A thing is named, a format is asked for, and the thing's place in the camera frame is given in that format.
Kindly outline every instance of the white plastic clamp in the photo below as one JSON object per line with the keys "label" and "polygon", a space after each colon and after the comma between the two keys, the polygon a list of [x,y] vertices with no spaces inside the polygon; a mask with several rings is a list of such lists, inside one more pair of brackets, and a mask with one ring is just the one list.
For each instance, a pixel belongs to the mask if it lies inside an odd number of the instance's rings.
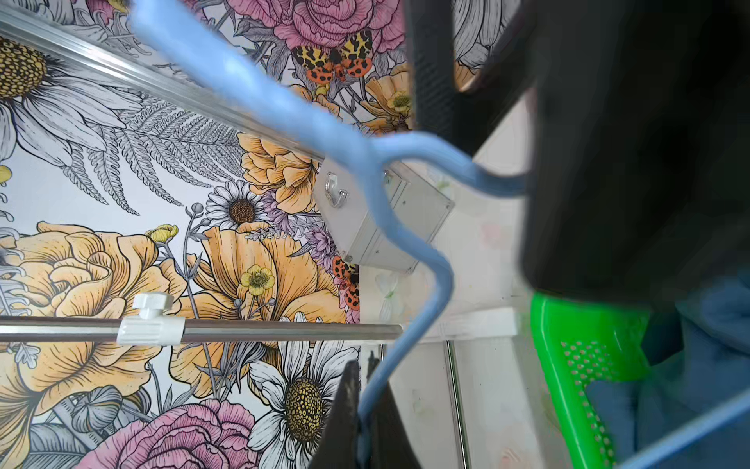
{"label": "white plastic clamp", "polygon": [[185,318],[164,316],[174,298],[166,293],[139,293],[133,307],[138,316],[123,317],[117,332],[120,345],[178,345],[185,330]]}

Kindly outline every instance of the blue clothes hanger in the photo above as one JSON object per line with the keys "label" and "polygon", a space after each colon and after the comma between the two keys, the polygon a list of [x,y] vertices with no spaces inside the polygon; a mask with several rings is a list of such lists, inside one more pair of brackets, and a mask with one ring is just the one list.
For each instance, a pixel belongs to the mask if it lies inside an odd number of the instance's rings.
{"label": "blue clothes hanger", "polygon": [[[443,312],[453,291],[453,271],[448,261],[409,231],[393,213],[381,186],[383,169],[396,160],[421,160],[453,176],[459,182],[495,197],[524,193],[524,176],[495,176],[474,164],[466,153],[432,134],[411,132],[368,138],[270,80],[237,54],[230,45],[204,29],[176,0],[137,0],[131,14],[133,27],[194,79],[214,89],[230,103],[250,111],[270,128],[298,140],[304,146],[336,161],[361,185],[377,226],[396,246],[423,262],[435,274],[436,286],[422,313],[389,349],[376,368],[358,407],[363,435],[359,461],[369,457],[369,416],[386,387],[388,378]],[[622,467],[649,467],[692,441],[730,422],[750,408],[750,391],[725,402],[693,422],[639,452]]]}

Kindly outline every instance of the metal rod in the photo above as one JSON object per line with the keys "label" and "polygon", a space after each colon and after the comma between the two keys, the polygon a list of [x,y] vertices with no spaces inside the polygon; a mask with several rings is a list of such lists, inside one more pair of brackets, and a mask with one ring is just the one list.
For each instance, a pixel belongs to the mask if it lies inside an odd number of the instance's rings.
{"label": "metal rod", "polygon": [[445,341],[445,363],[448,366],[448,393],[451,396],[453,426],[456,431],[456,446],[461,469],[471,469],[469,437],[464,422],[464,402],[461,400],[461,382],[458,380],[458,363],[453,341]]}
{"label": "metal rod", "polygon": [[[0,342],[112,342],[119,319],[94,317],[0,317]],[[220,341],[395,340],[397,324],[282,323],[185,320],[183,343]]]}
{"label": "metal rod", "polygon": [[0,8],[0,35],[73,65],[112,77],[121,81],[123,86],[169,101],[238,131],[263,137],[318,161],[324,159],[323,155],[266,127],[251,115],[227,105],[208,89],[166,77],[121,53],[72,35],[60,25],[30,11],[3,4]]}

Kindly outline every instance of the orange flower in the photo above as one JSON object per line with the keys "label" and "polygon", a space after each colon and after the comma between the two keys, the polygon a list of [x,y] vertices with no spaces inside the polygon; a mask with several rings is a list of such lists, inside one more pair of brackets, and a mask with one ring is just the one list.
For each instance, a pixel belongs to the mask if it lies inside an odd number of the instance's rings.
{"label": "orange flower", "polygon": [[289,87],[290,90],[295,92],[297,95],[299,95],[302,99],[306,101],[310,101],[313,106],[315,107],[321,107],[324,110],[330,112],[334,116],[338,117],[338,120],[341,120],[341,117],[339,117],[338,113],[341,112],[341,107],[336,104],[332,103],[328,100],[326,97],[326,92],[328,91],[327,87],[321,87],[315,90],[315,98],[313,99],[313,94],[310,93],[310,90],[305,88],[301,85],[291,85]]}
{"label": "orange flower", "polygon": [[238,134],[244,178],[254,194],[276,190],[278,208],[286,213],[309,212],[315,207],[313,187],[318,162],[296,154],[268,140]]}
{"label": "orange flower", "polygon": [[[462,89],[474,77],[474,73],[458,62],[454,63],[456,86]],[[360,104],[375,119],[367,121],[370,130],[376,135],[414,129],[413,102],[410,91],[410,73],[406,64],[393,67],[389,75],[371,78],[364,86],[372,98]]]}
{"label": "orange flower", "polygon": [[[38,234],[2,244],[21,256],[5,262],[21,268],[10,280],[25,285],[12,290],[29,301],[32,316],[119,318],[138,314],[138,293],[180,296],[185,280],[174,261],[155,265],[158,250],[143,235],[93,232],[76,225],[40,222]],[[161,347],[123,346],[114,342],[38,342],[35,363],[16,363],[0,353],[0,453],[2,467],[16,467],[29,452],[29,425],[78,392],[111,384],[130,395],[149,381],[146,363]]]}
{"label": "orange flower", "polygon": [[[269,226],[264,222],[244,223],[237,230],[213,227],[203,233],[208,237],[202,242],[208,262],[200,261],[194,279],[204,289],[194,295],[200,317],[273,321],[288,317],[294,320],[295,314],[301,311],[311,321],[320,317],[326,323],[345,323],[346,313],[339,308],[338,288],[331,275],[315,264],[307,253],[290,257],[300,249],[299,241],[291,238],[253,241],[246,238],[250,231]],[[195,256],[188,256],[189,266],[195,261]],[[262,285],[259,284],[257,290],[252,285],[254,273],[263,273]],[[259,314],[253,315],[271,298],[275,300],[272,306],[261,308]],[[188,298],[180,298],[178,315],[194,317]],[[263,361],[279,366],[278,343],[267,345]],[[212,366],[217,368],[224,353],[224,343],[209,343],[208,351]],[[209,376],[200,370],[206,366],[206,355],[201,347],[180,345],[172,349],[169,364],[172,376],[191,386],[197,384],[197,397],[205,397],[211,392]],[[264,399],[256,389],[253,391]]]}

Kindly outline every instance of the white daisy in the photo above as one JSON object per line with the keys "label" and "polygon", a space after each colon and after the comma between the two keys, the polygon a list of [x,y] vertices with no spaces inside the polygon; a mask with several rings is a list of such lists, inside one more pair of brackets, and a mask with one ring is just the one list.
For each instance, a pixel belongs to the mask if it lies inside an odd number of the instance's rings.
{"label": "white daisy", "polygon": [[[307,319],[299,311],[294,321]],[[250,377],[271,402],[271,411],[256,422],[247,442],[253,451],[263,451],[259,469],[304,469],[310,464],[344,366],[359,357],[357,349],[344,348],[342,341],[318,341],[306,369],[309,349],[306,341],[279,342],[283,373],[265,362],[250,364]]]}
{"label": "white daisy", "polygon": [[232,181],[218,186],[208,195],[205,209],[210,226],[219,230],[236,230],[252,221],[269,221],[260,195],[253,194],[247,181]]}
{"label": "white daisy", "polygon": [[63,167],[71,144],[106,150],[87,122],[124,128],[113,110],[141,108],[114,87],[122,84],[0,37],[0,161],[22,149]]}

